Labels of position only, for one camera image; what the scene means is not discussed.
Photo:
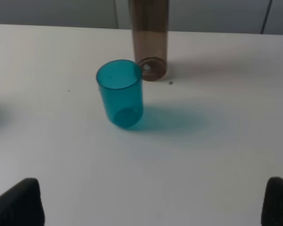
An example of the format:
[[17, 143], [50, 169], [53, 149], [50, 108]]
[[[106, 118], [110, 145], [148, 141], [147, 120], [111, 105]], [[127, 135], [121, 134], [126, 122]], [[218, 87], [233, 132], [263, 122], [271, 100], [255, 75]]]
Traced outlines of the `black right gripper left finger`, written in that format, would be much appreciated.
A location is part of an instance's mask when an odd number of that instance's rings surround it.
[[0, 226], [43, 226], [39, 181], [25, 178], [0, 196]]

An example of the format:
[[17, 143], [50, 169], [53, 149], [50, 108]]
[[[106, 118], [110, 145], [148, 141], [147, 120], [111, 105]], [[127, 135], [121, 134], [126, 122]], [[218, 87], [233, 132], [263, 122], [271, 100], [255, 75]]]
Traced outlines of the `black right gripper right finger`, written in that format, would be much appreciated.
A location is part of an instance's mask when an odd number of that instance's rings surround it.
[[261, 225], [283, 226], [283, 178], [271, 177], [266, 185]]

